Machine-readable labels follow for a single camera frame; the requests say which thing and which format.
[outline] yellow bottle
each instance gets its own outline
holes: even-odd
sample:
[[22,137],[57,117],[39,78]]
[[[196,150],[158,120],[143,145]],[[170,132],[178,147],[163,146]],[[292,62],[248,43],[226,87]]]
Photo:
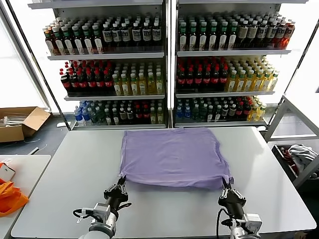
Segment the yellow bottle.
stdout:
[[157,92],[153,72],[149,72],[148,90],[149,90],[149,95],[155,95]]
[[265,76],[262,79],[262,83],[260,84],[259,91],[267,91],[270,83],[270,74],[271,70],[267,70]]
[[235,70],[231,71],[230,76],[228,77],[228,80],[227,80],[227,86],[226,86],[227,92],[234,91],[234,86],[236,83],[236,74],[237,74],[237,71]]
[[141,96],[145,96],[148,94],[148,86],[146,83],[146,79],[144,78],[144,73],[140,72],[139,73],[139,82],[138,86],[141,92]]
[[243,87],[243,91],[247,92],[250,90],[251,84],[253,82],[253,77],[254,77],[254,71],[253,70],[249,70],[248,71],[248,75],[245,78],[245,82],[244,82],[244,87]]
[[117,96],[122,96],[123,95],[123,89],[122,89],[122,84],[119,81],[118,75],[117,74],[113,74],[112,78],[113,78],[113,82],[114,82],[114,89],[115,89],[116,95]]

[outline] bottle label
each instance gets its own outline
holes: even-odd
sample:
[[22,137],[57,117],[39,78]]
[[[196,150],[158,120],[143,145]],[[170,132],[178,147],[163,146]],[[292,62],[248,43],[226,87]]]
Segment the bottle label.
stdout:
[[133,34],[133,41],[141,41],[141,30],[132,30],[132,34]]
[[89,84],[89,87],[96,87],[95,81],[88,82],[88,84]]
[[207,122],[208,123],[212,122],[212,119],[213,119],[213,115],[208,115],[207,116]]
[[227,78],[219,78],[220,83],[225,84],[227,82]]
[[245,87],[244,87],[244,91],[245,92],[249,91],[250,86],[251,86],[251,81],[246,81],[246,84],[245,84]]
[[136,84],[131,84],[132,86],[132,92],[133,92],[133,96],[137,96],[138,95],[138,87]]
[[201,83],[201,78],[195,78],[195,84],[200,84]]
[[247,32],[247,38],[254,39],[257,34],[257,27],[250,27]]
[[196,44],[196,36],[190,36],[190,38],[189,38],[189,50],[190,51],[195,50],[195,44]]
[[294,26],[288,26],[286,31],[285,31],[285,35],[284,35],[284,38],[291,38],[291,36],[293,35],[294,33],[294,30],[295,30],[295,27]]
[[237,85],[236,92],[240,92],[243,88],[244,81],[239,81]]
[[232,92],[235,86],[235,81],[229,82],[228,92]]
[[129,30],[121,30],[121,35],[122,35],[123,41],[130,41],[131,40]]
[[55,40],[55,43],[58,46],[61,55],[65,55],[66,52],[65,52],[65,49],[63,47],[62,41],[61,40]]
[[158,90],[158,95],[162,94],[163,87],[162,87],[162,83],[161,82],[157,82],[156,83],[156,88]]
[[107,118],[106,118],[106,123],[107,123],[108,125],[112,125],[111,118],[107,117]]
[[155,116],[151,116],[151,124],[156,123],[156,117]]
[[115,125],[119,125],[119,118],[118,117],[113,117]]
[[215,121],[215,122],[217,122],[217,121],[219,120],[219,118],[220,118],[220,114],[216,114],[216,115],[215,115],[215,120],[214,120],[214,121]]
[[111,31],[102,31],[103,39],[105,42],[112,42],[112,33]]
[[158,116],[158,122],[163,123],[163,116]]
[[146,95],[145,85],[140,84],[140,91],[142,96]]
[[81,88],[88,87],[88,83],[86,81],[80,82],[79,85],[80,85]]
[[266,27],[258,27],[256,37],[257,38],[264,38],[266,35],[266,29],[267,29]]
[[124,95],[128,96],[129,95],[129,87],[128,87],[128,85],[122,85],[122,88],[123,88]]
[[154,41],[161,40],[161,30],[160,29],[153,29],[153,40]]
[[209,45],[208,45],[208,50],[212,51],[215,47],[216,43],[216,35],[211,35],[209,38]]
[[275,35],[275,38],[283,38],[285,35],[286,27],[279,26]]
[[119,85],[114,85],[115,93],[117,96],[121,95],[121,88]]
[[120,30],[112,31],[112,36],[115,42],[122,41]]
[[231,50],[231,49],[234,48],[235,39],[236,39],[236,35],[231,35],[231,36],[229,37],[228,50]]
[[143,29],[143,40],[151,41],[151,39],[152,39],[151,29]]
[[220,39],[219,39],[219,45],[218,45],[218,50],[222,50],[225,47],[225,43],[226,43],[226,35],[221,35]]
[[181,36],[179,38],[179,50],[185,51],[186,49],[186,36]]
[[75,41],[76,48],[78,48],[79,54],[83,55],[84,54],[84,48],[82,46],[81,40],[75,39],[74,41]]
[[270,26],[270,27],[268,28],[266,37],[267,37],[267,38],[274,38],[275,35],[276,35],[276,32],[277,32],[277,27],[271,27],[271,26]]
[[206,44],[206,36],[200,36],[200,38],[199,38],[199,50],[200,51],[205,50],[205,44]]
[[99,54],[103,54],[103,46],[101,39],[94,39]]

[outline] white table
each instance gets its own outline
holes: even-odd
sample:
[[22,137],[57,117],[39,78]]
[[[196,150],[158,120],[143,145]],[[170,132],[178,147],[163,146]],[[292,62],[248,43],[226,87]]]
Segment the white table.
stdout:
[[[263,220],[261,233],[316,227],[299,194],[254,127],[211,130],[230,165],[234,187],[247,198],[244,210],[259,214]],[[90,220],[76,224],[72,211],[105,201],[104,190],[117,179],[123,133],[124,130],[69,132],[11,235],[76,239],[87,233]],[[127,182],[127,191],[129,202],[133,204],[120,211],[115,238],[216,235],[216,217],[221,208],[217,201],[221,191],[176,190],[131,182]],[[230,234],[225,226],[220,226],[219,230],[220,235]]]
[[[50,161],[50,155],[0,155],[3,159],[12,159],[8,165],[15,170],[12,178],[14,186],[20,188],[26,196],[30,196],[39,181],[43,171]],[[0,218],[0,238],[6,239],[10,236],[11,228],[18,218],[22,208],[5,217]]]

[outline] juice bottle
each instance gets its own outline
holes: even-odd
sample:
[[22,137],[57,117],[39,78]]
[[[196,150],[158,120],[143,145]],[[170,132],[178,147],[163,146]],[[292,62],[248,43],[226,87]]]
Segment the juice bottle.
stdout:
[[245,78],[245,82],[244,82],[244,87],[243,87],[243,91],[247,92],[250,90],[251,88],[251,84],[253,82],[253,77],[254,77],[254,71],[253,70],[249,70],[248,71],[248,75]]
[[149,80],[148,80],[148,90],[149,95],[156,95],[156,84],[153,76],[153,72],[149,72]]
[[114,89],[115,89],[115,93],[117,96],[122,96],[123,95],[123,88],[122,88],[122,84],[119,82],[119,78],[117,74],[113,74],[113,82],[114,82]]

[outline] white bottle label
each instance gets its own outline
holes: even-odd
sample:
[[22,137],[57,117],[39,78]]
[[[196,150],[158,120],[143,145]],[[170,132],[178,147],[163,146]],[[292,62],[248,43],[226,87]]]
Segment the white bottle label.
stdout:
[[90,39],[85,39],[84,42],[85,42],[86,48],[88,49],[88,53],[89,54],[93,54],[94,52],[93,52],[93,47],[92,47],[91,40]]
[[158,90],[158,95],[160,95],[162,93],[162,90],[163,90],[161,82],[157,82],[156,87]]
[[185,51],[186,48],[186,36],[181,36],[179,38],[179,50]]
[[123,88],[124,95],[128,96],[129,95],[129,87],[128,87],[128,85],[122,85],[122,88]]
[[80,55],[83,55],[83,54],[84,54],[84,48],[83,48],[83,46],[82,46],[81,40],[75,39],[74,41],[75,41],[76,47],[78,48],[79,54],[80,54]]
[[55,43],[58,46],[61,55],[65,55],[65,49],[63,47],[62,41],[61,40],[55,40]]
[[228,42],[228,48],[227,48],[227,50],[231,50],[231,49],[234,48],[235,39],[236,39],[236,35],[231,35],[231,36],[229,37],[229,42]]
[[238,82],[236,92],[240,92],[241,91],[241,89],[243,88],[243,84],[244,84],[244,81],[239,81]]
[[96,47],[98,49],[98,53],[99,54],[103,54],[103,46],[102,46],[101,39],[95,39],[94,41],[95,41],[95,45],[96,45]]
[[219,45],[218,45],[218,50],[222,50],[225,47],[225,42],[226,42],[226,35],[221,35],[219,39]]
[[234,86],[235,86],[235,81],[229,82],[228,92],[233,92]]
[[141,95],[142,95],[142,96],[145,96],[145,95],[146,95],[145,85],[144,85],[144,84],[140,84],[140,91],[141,91]]
[[190,38],[189,38],[189,50],[190,51],[195,50],[195,44],[196,44],[196,36],[190,36]]
[[74,55],[75,53],[71,41],[67,39],[64,41],[64,43],[66,45],[66,48],[68,48],[70,55]]
[[201,36],[199,39],[199,50],[200,51],[205,50],[205,44],[206,44],[206,36]]
[[106,123],[107,123],[108,125],[112,125],[111,118],[106,118]]
[[115,93],[117,96],[121,95],[121,88],[119,85],[114,85]]
[[245,92],[249,91],[250,86],[251,86],[251,81],[246,81],[246,85],[245,85],[245,87],[244,87],[244,91],[245,91]]
[[216,43],[216,36],[215,35],[210,36],[210,38],[209,38],[209,46],[208,46],[208,50],[209,51],[212,51],[214,49],[215,43]]
[[136,84],[131,84],[132,86],[132,91],[133,91],[133,96],[137,96],[138,95],[138,87]]

